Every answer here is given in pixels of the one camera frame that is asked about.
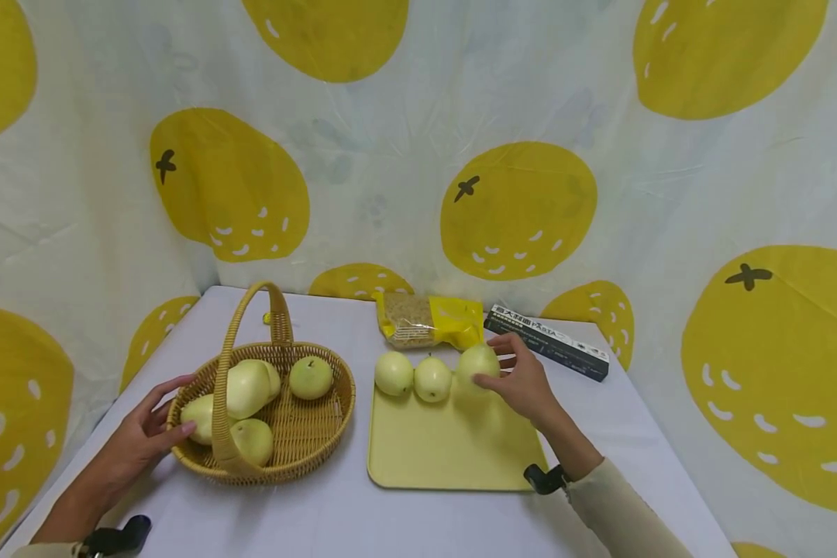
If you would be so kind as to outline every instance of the plastic bag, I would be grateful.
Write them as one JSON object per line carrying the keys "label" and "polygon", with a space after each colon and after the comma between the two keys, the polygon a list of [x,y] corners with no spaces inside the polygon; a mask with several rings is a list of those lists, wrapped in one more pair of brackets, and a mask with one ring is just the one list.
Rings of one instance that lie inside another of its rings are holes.
{"label": "plastic bag", "polygon": [[446,296],[375,293],[378,328],[399,349],[449,343],[457,349],[484,340],[484,306]]}

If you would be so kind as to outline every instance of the wicker basket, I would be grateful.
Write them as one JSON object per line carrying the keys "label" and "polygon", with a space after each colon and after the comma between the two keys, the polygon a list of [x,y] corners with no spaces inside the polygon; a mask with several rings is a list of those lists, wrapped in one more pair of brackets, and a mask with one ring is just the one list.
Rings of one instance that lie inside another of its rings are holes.
{"label": "wicker basket", "polygon": [[[233,348],[242,315],[250,299],[262,288],[270,292],[270,342]],[[356,400],[353,375],[344,360],[329,349],[312,343],[295,343],[291,335],[288,305],[276,284],[254,284],[232,316],[219,356],[202,364],[196,371],[195,381],[180,389],[167,417],[168,428],[177,426],[184,405],[214,392],[213,447],[185,440],[175,446],[173,452],[180,463],[218,482],[256,485],[293,481],[317,469],[341,441]],[[302,401],[288,389],[288,374],[297,360],[316,356],[331,365],[335,381],[329,393],[322,398]],[[229,434],[226,398],[221,396],[226,393],[226,374],[230,366],[249,358],[272,363],[282,378],[282,392],[254,416],[273,430],[273,456],[262,468],[255,467],[240,456]]]}

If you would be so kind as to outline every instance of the white table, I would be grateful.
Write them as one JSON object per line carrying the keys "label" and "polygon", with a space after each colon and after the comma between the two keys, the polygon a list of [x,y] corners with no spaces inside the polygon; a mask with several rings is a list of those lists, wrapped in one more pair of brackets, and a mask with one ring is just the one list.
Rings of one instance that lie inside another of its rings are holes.
{"label": "white table", "polygon": [[[243,292],[208,289],[108,410],[0,556],[8,557],[30,540],[59,494],[152,386],[195,371],[219,352]],[[548,497],[442,493],[387,490],[373,484],[366,472],[368,418],[373,366],[385,351],[375,305],[302,295],[287,295],[287,300],[295,339],[329,347],[353,371],[357,404],[341,445],[313,474],[264,488],[215,485],[166,457],[103,522],[118,526],[137,513],[151,517],[153,530],[142,556],[608,555],[560,492]],[[237,344],[267,340],[261,322],[266,310],[267,296],[259,293],[244,315]],[[595,325],[544,322],[574,339],[607,348]],[[436,353],[455,363],[452,350]],[[611,355],[610,375],[601,384],[542,360],[561,403],[694,556],[735,556],[617,359]],[[550,448],[543,445],[549,462],[555,463]]]}

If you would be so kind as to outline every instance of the cutting board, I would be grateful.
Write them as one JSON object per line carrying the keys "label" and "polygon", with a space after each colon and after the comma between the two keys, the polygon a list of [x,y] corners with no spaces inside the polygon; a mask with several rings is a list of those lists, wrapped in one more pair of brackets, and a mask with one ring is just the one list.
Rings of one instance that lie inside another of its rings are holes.
{"label": "cutting board", "polygon": [[531,463],[548,470],[536,430],[496,394],[463,393],[455,378],[436,404],[374,389],[367,469],[379,486],[529,491]]}

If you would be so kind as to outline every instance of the fabric backdrop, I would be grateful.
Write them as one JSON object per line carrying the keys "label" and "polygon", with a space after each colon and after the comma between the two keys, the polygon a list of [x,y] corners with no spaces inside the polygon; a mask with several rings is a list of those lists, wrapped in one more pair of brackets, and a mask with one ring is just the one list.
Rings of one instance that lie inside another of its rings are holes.
{"label": "fabric backdrop", "polygon": [[837,0],[0,0],[0,538],[267,278],[596,322],[740,556],[837,556]]}

